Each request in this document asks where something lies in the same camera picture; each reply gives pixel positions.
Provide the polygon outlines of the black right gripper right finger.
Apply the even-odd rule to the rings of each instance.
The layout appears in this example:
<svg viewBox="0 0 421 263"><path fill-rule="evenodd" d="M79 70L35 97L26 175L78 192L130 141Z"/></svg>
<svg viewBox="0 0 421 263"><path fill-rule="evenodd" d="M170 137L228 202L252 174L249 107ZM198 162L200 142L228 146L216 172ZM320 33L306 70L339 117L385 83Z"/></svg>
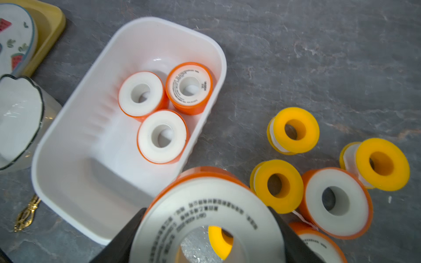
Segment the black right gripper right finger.
<svg viewBox="0 0 421 263"><path fill-rule="evenodd" d="M274 216L282 232L287 263L323 263L272 207L268 207L268 210Z"/></svg>

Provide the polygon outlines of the orange sealing tape roll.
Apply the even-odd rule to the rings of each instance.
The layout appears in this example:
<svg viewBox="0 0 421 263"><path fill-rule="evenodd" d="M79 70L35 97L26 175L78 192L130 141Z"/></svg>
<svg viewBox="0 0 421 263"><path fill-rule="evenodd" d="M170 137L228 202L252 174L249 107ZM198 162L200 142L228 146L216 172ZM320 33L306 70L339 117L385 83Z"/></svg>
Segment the orange sealing tape roll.
<svg viewBox="0 0 421 263"><path fill-rule="evenodd" d="M122 83L118 91L118 104L127 116L142 122L154 112L167 109L169 98L157 74L140 71Z"/></svg>
<svg viewBox="0 0 421 263"><path fill-rule="evenodd" d="M202 64L185 62L176 66L166 80L166 94L182 114L202 113L213 92L213 77Z"/></svg>
<svg viewBox="0 0 421 263"><path fill-rule="evenodd" d="M140 154L154 164L179 160L190 134L182 116L172 110L160 110L140 125L137 146Z"/></svg>
<svg viewBox="0 0 421 263"><path fill-rule="evenodd" d="M373 220L371 196L345 170L328 167L301 176L304 194L298 207L303 218L328 235L352 240L364 235Z"/></svg>
<svg viewBox="0 0 421 263"><path fill-rule="evenodd" d="M213 171L178 178L151 203L130 250L132 263L178 263L183 239L201 226L234 238L229 263L283 263L285 242L269 208L234 176Z"/></svg>

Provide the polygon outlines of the watermelon pattern white plate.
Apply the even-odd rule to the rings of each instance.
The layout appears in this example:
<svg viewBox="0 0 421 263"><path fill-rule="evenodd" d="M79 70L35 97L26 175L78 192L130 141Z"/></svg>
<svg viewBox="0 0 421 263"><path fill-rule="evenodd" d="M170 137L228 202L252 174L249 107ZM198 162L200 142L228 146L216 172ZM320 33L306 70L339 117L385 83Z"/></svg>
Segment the watermelon pattern white plate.
<svg viewBox="0 0 421 263"><path fill-rule="evenodd" d="M1 75L20 76L32 59L38 40L31 14L13 3L1 4Z"/></svg>

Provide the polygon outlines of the gold fork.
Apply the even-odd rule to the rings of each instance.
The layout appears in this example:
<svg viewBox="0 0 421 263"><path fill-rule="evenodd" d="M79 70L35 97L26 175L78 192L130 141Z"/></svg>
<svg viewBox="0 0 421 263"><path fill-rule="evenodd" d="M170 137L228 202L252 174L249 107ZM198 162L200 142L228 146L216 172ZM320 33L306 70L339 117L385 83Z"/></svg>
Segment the gold fork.
<svg viewBox="0 0 421 263"><path fill-rule="evenodd" d="M40 202L41 199L36 194L33 195L27 207L24 208L16 218L14 224L14 232L20 232L32 224L35 218L35 211L38 208Z"/></svg>

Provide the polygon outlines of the white plastic storage box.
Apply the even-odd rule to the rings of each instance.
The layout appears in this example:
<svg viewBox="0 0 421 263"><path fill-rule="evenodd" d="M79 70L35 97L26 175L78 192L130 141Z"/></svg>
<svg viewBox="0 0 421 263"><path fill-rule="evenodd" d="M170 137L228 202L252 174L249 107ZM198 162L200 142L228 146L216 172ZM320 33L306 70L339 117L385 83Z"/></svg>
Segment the white plastic storage box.
<svg viewBox="0 0 421 263"><path fill-rule="evenodd" d="M214 76L203 113L184 116L190 139L180 159L154 164L137 148L140 122L125 115L117 94L138 71L166 77L197 62ZM227 59L212 38L170 21L144 17L109 40L40 141L31 167L36 194L88 238L107 245L183 170L227 75Z"/></svg>

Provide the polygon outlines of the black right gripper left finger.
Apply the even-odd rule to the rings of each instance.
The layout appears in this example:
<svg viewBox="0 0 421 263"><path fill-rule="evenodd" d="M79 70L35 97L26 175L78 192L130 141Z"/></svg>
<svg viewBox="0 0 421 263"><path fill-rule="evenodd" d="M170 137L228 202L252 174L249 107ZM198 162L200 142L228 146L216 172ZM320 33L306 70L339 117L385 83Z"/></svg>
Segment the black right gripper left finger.
<svg viewBox="0 0 421 263"><path fill-rule="evenodd" d="M137 229L147 208L142 208L90 263L127 263Z"/></svg>

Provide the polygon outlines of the yellow sealing tape roll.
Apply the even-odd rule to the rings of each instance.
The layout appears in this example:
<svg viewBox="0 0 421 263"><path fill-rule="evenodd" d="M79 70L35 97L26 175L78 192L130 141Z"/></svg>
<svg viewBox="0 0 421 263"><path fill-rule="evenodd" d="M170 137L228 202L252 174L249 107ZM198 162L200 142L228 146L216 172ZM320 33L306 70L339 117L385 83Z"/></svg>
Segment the yellow sealing tape roll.
<svg viewBox="0 0 421 263"><path fill-rule="evenodd" d="M288 107L274 116L267 127L269 144L283 155L297 155L311 151L320 138L316 118L307 110Z"/></svg>
<svg viewBox="0 0 421 263"><path fill-rule="evenodd" d="M221 227L209 226L208 237L214 252L225 260L232 250L233 236Z"/></svg>
<svg viewBox="0 0 421 263"><path fill-rule="evenodd" d="M410 165L405 154L392 142L381 138L347 144L340 153L339 164L367 189L397 191L410 179Z"/></svg>
<svg viewBox="0 0 421 263"><path fill-rule="evenodd" d="M250 177L250 188L267 206L279 214L293 212L304 195L304 184L293 165L283 160L258 164Z"/></svg>

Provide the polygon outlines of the white scalloped small dish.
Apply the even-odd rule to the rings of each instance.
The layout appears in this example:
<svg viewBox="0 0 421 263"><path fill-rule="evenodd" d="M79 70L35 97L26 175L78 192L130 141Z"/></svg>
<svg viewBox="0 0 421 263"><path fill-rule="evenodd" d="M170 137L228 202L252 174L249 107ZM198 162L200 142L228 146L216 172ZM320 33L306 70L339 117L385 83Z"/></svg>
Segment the white scalloped small dish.
<svg viewBox="0 0 421 263"><path fill-rule="evenodd" d="M28 77L1 77L1 174L31 167L62 106Z"/></svg>

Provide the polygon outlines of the yellow plastic tray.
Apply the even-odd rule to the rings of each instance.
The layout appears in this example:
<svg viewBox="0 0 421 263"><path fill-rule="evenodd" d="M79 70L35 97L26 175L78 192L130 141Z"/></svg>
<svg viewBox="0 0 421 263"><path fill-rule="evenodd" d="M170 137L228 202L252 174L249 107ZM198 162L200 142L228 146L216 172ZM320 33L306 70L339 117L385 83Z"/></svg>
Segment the yellow plastic tray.
<svg viewBox="0 0 421 263"><path fill-rule="evenodd" d="M30 77L63 33L66 26L66 17L59 7L42 1L15 0L9 1L9 3L25 8L37 26L37 47L28 65L20 73L21 76Z"/></svg>

